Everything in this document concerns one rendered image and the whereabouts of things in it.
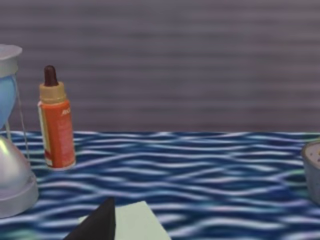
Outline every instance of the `hourglass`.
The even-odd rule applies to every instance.
[[[29,164],[29,151],[16,80],[22,48],[0,44],[0,218],[11,217],[32,207],[38,186]],[[9,117],[17,105],[26,156],[15,146]]]

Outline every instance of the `black triangular object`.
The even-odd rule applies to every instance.
[[[113,197],[104,201],[64,240],[115,240],[116,207]]]

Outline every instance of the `table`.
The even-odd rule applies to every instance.
[[[50,171],[28,132],[40,198],[1,240],[61,240],[107,197],[147,201],[173,240],[318,240],[300,151],[318,133],[76,132],[77,164]],[[13,141],[25,153],[21,132]]]

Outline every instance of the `bottle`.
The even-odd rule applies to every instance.
[[[46,164],[62,171],[76,164],[70,103],[64,83],[57,80],[56,69],[44,68],[44,83],[40,84],[38,112]]]

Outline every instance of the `tan bottle collar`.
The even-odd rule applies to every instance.
[[[40,84],[40,101],[44,104],[59,104],[67,99],[65,85],[59,81],[57,86],[45,86]]]

